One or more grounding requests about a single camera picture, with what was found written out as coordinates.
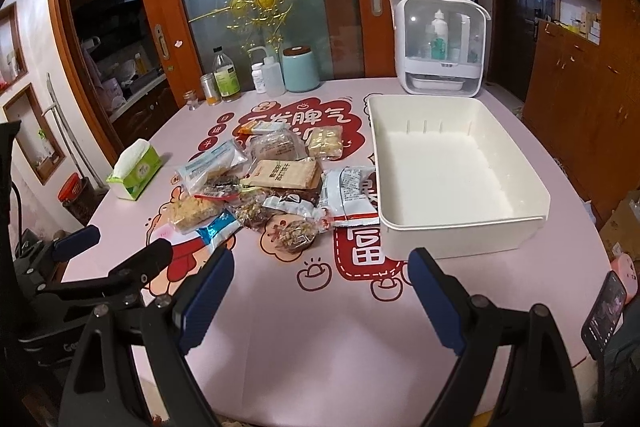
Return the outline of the puffed rice cake pack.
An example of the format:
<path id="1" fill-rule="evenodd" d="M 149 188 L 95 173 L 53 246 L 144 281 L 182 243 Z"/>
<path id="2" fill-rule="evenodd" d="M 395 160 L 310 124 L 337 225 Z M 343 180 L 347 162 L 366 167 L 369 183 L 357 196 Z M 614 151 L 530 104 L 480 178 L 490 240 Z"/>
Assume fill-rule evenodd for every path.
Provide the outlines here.
<path id="1" fill-rule="evenodd" d="M 177 200 L 168 210 L 168 222 L 182 234 L 206 227 L 221 214 L 222 206 L 213 200 L 189 196 Z"/>

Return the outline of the blue foil snack packet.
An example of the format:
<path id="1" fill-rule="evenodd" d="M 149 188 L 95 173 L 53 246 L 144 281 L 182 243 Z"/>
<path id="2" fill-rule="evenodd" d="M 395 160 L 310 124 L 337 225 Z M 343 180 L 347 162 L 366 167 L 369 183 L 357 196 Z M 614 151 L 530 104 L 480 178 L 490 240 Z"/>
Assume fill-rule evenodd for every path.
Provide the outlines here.
<path id="1" fill-rule="evenodd" d="M 196 231 L 204 245 L 213 253 L 218 247 L 227 243 L 240 228 L 242 228 L 241 223 L 232 213 L 229 210 L 222 210 L 208 225 Z"/>

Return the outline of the nut cluster clear pack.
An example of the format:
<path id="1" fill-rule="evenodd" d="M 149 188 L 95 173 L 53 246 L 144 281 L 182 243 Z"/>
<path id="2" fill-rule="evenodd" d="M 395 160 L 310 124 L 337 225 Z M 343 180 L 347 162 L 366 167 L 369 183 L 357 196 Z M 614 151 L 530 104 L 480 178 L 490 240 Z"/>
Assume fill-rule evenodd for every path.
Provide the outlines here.
<path id="1" fill-rule="evenodd" d="M 230 202 L 230 211 L 242 227 L 259 229 L 276 213 L 264 205 L 271 195 L 270 191 L 263 188 L 251 188 Z"/>

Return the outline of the seaweed snack red-edged bag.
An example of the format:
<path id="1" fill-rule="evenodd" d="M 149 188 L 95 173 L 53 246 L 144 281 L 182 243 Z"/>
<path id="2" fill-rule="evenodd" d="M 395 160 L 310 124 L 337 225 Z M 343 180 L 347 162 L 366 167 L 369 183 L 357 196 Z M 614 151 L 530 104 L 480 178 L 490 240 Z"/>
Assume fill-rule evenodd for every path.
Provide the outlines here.
<path id="1" fill-rule="evenodd" d="M 215 202 L 231 202 L 239 197 L 240 192 L 240 179 L 229 174 L 229 176 L 218 176 L 218 178 L 207 180 L 203 186 L 195 190 L 193 196 Z"/>

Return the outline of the chocolate white wrapper snack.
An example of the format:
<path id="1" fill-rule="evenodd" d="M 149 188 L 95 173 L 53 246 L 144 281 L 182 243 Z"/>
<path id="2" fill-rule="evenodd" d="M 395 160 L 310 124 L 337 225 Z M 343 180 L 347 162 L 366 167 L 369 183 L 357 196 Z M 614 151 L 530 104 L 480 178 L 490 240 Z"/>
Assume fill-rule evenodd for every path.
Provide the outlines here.
<path id="1" fill-rule="evenodd" d="M 293 193 L 266 196 L 262 205 L 269 210 L 280 211 L 311 221 L 320 221 L 326 217 L 326 210 Z"/>

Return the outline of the beige soda cracker pack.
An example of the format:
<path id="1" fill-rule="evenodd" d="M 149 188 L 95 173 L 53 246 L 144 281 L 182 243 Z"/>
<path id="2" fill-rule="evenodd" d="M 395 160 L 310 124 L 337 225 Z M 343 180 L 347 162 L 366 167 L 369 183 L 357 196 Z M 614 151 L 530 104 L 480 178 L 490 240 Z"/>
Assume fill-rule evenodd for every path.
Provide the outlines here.
<path id="1" fill-rule="evenodd" d="M 254 168 L 240 180 L 243 186 L 311 190 L 321 179 L 321 169 L 312 158 L 303 160 L 257 161 Z"/>

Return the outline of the brown bread clear pack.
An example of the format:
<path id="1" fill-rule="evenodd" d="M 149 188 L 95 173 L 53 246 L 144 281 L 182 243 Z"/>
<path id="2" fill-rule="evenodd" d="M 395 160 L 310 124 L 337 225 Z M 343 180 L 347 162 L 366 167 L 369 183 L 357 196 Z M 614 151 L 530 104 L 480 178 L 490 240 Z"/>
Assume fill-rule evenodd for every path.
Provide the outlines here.
<path id="1" fill-rule="evenodd" d="M 292 131 L 282 129 L 251 139 L 248 150 L 253 160 L 297 160 L 299 139 Z"/>

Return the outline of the white red snack bag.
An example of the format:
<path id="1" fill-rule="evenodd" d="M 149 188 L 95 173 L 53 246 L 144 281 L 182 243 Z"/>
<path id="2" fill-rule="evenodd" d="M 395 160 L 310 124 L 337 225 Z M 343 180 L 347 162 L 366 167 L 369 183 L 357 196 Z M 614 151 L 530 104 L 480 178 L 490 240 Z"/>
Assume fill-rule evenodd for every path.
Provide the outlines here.
<path id="1" fill-rule="evenodd" d="M 343 167 L 323 173 L 319 206 L 326 210 L 334 228 L 367 227 L 380 222 L 378 210 L 366 190 L 372 173 L 372 166 Z"/>

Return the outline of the yellow rice cracker pack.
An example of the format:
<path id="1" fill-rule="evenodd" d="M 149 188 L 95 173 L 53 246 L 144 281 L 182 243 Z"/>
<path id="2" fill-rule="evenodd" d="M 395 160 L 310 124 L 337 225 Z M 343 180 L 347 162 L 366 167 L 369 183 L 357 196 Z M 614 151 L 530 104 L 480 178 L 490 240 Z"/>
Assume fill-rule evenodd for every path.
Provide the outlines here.
<path id="1" fill-rule="evenodd" d="M 337 160 L 343 155 L 343 128 L 341 126 L 324 126 L 311 130 L 306 147 L 308 154 L 314 158 Z"/>

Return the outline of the white light-blue snack bag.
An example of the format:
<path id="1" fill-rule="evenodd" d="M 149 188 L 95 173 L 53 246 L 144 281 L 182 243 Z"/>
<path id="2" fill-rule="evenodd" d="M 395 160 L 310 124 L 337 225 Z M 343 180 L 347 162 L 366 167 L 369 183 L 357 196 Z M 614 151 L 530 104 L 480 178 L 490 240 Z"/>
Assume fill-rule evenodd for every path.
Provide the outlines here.
<path id="1" fill-rule="evenodd" d="M 182 187 L 195 195 L 209 181 L 215 181 L 225 173 L 245 165 L 248 156 L 234 140 L 228 140 L 217 147 L 204 150 L 200 156 L 180 166 L 176 173 Z"/>

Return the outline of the red bucket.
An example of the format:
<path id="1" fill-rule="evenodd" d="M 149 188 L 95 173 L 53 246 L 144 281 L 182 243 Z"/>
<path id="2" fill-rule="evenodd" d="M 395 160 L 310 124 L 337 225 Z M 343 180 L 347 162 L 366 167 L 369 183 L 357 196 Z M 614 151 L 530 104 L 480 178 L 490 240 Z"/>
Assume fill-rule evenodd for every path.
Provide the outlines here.
<path id="1" fill-rule="evenodd" d="M 98 208 L 96 193 L 85 176 L 74 172 L 58 191 L 58 201 L 82 225 L 88 225 Z"/>

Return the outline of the black smartphone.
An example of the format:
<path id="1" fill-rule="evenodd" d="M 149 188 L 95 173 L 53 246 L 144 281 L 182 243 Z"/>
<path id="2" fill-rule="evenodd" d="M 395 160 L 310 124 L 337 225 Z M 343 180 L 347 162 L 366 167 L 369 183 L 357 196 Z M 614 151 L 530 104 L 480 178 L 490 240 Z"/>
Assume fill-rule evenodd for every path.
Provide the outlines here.
<path id="1" fill-rule="evenodd" d="M 613 337 L 623 315 L 626 298 L 627 291 L 620 277 L 614 271 L 608 272 L 580 332 L 582 341 L 594 361 L 600 359 Z"/>

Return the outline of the green tissue box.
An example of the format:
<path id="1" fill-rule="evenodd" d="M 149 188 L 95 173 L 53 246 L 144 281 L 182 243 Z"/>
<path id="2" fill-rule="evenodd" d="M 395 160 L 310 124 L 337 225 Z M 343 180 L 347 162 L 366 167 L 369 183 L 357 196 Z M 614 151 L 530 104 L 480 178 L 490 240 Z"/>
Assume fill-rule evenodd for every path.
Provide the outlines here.
<path id="1" fill-rule="evenodd" d="M 112 173 L 106 178 L 110 191 L 118 198 L 137 200 L 162 167 L 160 155 L 146 140 L 137 139 L 122 151 Z"/>

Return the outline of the pink plastic stool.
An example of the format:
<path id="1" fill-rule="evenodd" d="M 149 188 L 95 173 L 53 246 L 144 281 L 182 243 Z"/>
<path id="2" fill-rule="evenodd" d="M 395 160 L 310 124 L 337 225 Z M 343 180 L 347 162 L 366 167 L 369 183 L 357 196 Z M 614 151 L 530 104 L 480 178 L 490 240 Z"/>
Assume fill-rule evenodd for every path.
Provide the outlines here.
<path id="1" fill-rule="evenodd" d="M 638 293 L 639 281 L 634 262 L 627 254 L 621 254 L 611 262 L 612 270 L 616 273 L 626 291 L 625 303 L 630 303 Z"/>

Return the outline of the cardboard box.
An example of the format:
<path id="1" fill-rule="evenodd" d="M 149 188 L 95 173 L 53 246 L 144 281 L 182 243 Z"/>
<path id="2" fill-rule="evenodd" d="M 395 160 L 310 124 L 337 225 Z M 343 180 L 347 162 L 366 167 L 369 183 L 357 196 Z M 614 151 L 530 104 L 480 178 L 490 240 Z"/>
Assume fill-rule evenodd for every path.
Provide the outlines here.
<path id="1" fill-rule="evenodd" d="M 600 231 L 608 257 L 613 260 L 627 254 L 639 260 L 639 191 L 631 191 L 613 211 Z"/>

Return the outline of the small glass jar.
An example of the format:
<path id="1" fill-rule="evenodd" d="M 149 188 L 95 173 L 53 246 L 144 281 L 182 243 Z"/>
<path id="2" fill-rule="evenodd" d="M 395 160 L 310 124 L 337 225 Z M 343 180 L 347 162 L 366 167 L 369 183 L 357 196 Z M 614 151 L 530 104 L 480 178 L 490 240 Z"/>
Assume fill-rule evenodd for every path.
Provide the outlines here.
<path id="1" fill-rule="evenodd" d="M 189 110 L 198 108 L 198 95 L 194 90 L 189 90 L 183 93 L 184 103 Z"/>

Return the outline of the orange white small packet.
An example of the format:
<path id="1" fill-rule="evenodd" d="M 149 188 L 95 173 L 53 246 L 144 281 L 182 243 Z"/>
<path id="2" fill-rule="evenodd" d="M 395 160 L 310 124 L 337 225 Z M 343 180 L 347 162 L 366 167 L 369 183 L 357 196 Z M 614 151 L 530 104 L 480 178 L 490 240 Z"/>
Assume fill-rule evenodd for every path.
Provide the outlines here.
<path id="1" fill-rule="evenodd" d="M 288 129 L 285 122 L 252 120 L 239 127 L 238 135 L 264 135 L 285 129 Z"/>

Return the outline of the small metal can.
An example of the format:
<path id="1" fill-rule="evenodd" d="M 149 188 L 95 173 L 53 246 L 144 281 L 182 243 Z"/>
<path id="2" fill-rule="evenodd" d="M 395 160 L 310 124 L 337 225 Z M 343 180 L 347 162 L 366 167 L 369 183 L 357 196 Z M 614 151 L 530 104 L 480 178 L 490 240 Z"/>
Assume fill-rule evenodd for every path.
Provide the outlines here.
<path id="1" fill-rule="evenodd" d="M 215 76 L 212 72 L 201 75 L 201 87 L 205 96 L 205 101 L 209 106 L 217 105 L 220 101 L 220 94 L 217 90 Z"/>

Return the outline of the white plastic storage bin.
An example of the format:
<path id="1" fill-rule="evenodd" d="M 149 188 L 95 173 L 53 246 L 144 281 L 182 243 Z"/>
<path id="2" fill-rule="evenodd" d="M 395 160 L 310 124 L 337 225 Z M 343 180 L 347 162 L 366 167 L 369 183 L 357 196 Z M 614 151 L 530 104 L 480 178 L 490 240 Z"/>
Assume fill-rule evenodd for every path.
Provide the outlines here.
<path id="1" fill-rule="evenodd" d="M 512 251 L 546 224 L 547 187 L 481 101 L 375 94 L 367 106 L 387 256 Z"/>

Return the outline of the clear bottle green label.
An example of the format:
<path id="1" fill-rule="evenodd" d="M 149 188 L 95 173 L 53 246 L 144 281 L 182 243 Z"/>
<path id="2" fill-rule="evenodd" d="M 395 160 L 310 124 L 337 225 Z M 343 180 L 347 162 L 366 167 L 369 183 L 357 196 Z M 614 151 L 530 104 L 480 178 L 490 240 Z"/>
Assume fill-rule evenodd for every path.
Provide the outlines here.
<path id="1" fill-rule="evenodd" d="M 241 85 L 234 63 L 222 46 L 214 49 L 213 73 L 220 97 L 231 102 L 241 95 Z"/>

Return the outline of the white squeeze bottle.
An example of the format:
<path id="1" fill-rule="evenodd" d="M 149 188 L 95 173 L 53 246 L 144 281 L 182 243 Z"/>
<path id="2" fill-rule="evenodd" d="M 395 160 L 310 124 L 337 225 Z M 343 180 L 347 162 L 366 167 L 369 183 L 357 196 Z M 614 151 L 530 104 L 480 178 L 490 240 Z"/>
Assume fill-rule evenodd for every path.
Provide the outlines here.
<path id="1" fill-rule="evenodd" d="M 280 63 L 264 46 L 254 46 L 254 48 L 249 48 L 247 53 L 250 54 L 250 57 L 253 57 L 253 55 L 258 51 L 262 52 L 264 57 L 260 61 L 253 60 L 252 65 L 254 63 L 262 62 L 262 75 L 265 80 L 266 92 L 261 94 L 269 95 L 271 98 L 277 98 L 278 96 L 284 95 L 286 88 Z"/>

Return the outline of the small white pill bottle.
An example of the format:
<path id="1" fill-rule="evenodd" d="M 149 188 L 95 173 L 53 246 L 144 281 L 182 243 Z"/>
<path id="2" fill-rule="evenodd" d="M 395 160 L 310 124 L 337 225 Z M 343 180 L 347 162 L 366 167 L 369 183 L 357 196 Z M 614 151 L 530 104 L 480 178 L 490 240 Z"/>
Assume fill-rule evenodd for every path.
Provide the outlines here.
<path id="1" fill-rule="evenodd" d="M 250 75 L 252 75 L 255 91 L 257 93 L 265 93 L 266 86 L 264 76 L 262 75 L 262 62 L 254 63 L 250 66 Z"/>

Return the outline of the teal canister wooden lid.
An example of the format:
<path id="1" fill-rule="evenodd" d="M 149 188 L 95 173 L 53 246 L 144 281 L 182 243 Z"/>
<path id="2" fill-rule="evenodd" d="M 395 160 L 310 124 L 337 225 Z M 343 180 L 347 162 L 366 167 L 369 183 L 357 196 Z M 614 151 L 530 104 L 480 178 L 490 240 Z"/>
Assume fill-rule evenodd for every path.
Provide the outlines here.
<path id="1" fill-rule="evenodd" d="M 309 46 L 291 46 L 284 49 L 281 65 L 288 91 L 307 92 L 320 86 L 318 68 Z"/>

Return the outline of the wooden cabinet with shelves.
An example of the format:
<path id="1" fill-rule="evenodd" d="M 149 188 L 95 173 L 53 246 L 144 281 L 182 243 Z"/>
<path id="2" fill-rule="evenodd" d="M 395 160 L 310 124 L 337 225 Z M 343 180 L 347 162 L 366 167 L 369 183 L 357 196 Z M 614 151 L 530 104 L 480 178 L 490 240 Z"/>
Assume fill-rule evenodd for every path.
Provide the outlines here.
<path id="1" fill-rule="evenodd" d="M 599 223 L 639 185 L 639 0 L 555 0 L 523 120 Z"/>

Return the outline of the white cosmetic organizer case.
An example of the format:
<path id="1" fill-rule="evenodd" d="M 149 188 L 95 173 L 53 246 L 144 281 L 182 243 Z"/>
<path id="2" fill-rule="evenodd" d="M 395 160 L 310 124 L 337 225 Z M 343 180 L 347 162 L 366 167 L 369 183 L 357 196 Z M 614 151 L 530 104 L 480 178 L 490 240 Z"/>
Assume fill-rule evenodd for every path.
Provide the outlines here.
<path id="1" fill-rule="evenodd" d="M 471 0 L 390 0 L 395 70 L 409 94 L 478 95 L 488 11 Z"/>

